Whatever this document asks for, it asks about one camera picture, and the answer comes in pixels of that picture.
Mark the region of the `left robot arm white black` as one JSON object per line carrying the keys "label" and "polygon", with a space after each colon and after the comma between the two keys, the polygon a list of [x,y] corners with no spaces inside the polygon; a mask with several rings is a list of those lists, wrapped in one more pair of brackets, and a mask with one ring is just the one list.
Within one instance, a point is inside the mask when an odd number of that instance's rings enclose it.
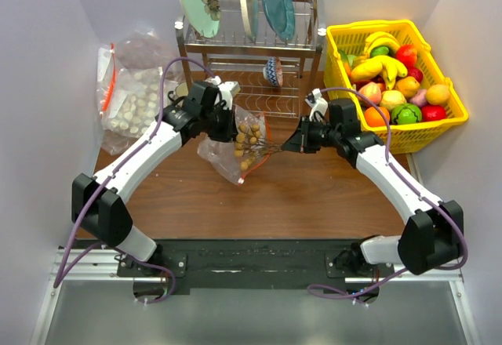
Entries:
{"label": "left robot arm white black", "polygon": [[94,176],[75,178],[75,226],[135,258],[143,275],[156,275],[162,269],[158,245],[134,226],[126,204],[160,162],[200,133],[219,142],[233,141],[237,134],[233,99],[239,91],[237,82],[219,78],[194,82],[188,94],[162,108],[146,133],[112,164]]}

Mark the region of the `brown longan bunch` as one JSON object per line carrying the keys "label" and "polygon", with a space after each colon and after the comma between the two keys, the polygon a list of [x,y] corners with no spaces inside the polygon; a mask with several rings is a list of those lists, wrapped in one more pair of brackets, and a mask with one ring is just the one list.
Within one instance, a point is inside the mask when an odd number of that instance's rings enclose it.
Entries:
{"label": "brown longan bunch", "polygon": [[241,123],[234,141],[234,156],[242,172],[247,173],[267,158],[281,151],[279,144],[267,138],[266,129],[258,123]]}

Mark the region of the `clear orange-zipper zip bag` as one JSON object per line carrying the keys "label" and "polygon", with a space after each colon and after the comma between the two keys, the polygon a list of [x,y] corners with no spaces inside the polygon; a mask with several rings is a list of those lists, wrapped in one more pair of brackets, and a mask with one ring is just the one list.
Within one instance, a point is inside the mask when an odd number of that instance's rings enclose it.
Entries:
{"label": "clear orange-zipper zip bag", "polygon": [[[271,141],[271,133],[267,118],[264,112],[253,114],[243,108],[235,107],[235,124],[238,131],[238,125],[241,123],[258,123],[266,129],[267,138]],[[229,182],[242,185],[246,177],[254,170],[261,167],[269,158],[262,164],[249,172],[242,172],[238,160],[234,156],[234,141],[230,143],[222,143],[212,141],[206,137],[198,145],[198,156],[209,162],[209,164]]]}

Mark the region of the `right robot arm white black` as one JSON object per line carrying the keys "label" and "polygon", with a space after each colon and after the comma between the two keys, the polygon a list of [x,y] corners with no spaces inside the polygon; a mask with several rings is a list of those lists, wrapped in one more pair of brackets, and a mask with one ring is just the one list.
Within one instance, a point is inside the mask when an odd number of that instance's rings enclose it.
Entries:
{"label": "right robot arm white black", "polygon": [[455,201],[445,202],[414,179],[391,155],[376,133],[363,131],[356,106],[348,98],[326,101],[309,94],[311,112],[300,119],[283,151],[314,154],[323,147],[369,178],[403,219],[397,236],[372,236],[359,243],[349,260],[351,271],[368,276],[377,264],[401,264],[418,275],[432,269],[450,269],[467,260],[464,213]]}

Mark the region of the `pink yellow peach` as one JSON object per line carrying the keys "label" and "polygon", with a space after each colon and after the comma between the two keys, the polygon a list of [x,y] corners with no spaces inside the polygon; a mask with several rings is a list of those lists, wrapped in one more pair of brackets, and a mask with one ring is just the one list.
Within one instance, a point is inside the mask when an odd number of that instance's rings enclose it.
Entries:
{"label": "pink yellow peach", "polygon": [[369,82],[362,86],[358,92],[376,105],[379,105],[382,100],[382,90],[378,83]]}

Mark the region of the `orange fruit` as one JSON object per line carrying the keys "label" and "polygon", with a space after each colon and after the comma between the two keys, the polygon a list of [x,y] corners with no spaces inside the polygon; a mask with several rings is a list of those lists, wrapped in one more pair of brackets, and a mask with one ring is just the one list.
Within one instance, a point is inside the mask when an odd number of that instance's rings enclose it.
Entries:
{"label": "orange fruit", "polygon": [[385,127],[386,123],[391,124],[389,111],[384,107],[369,107],[364,111],[364,118],[369,127]]}

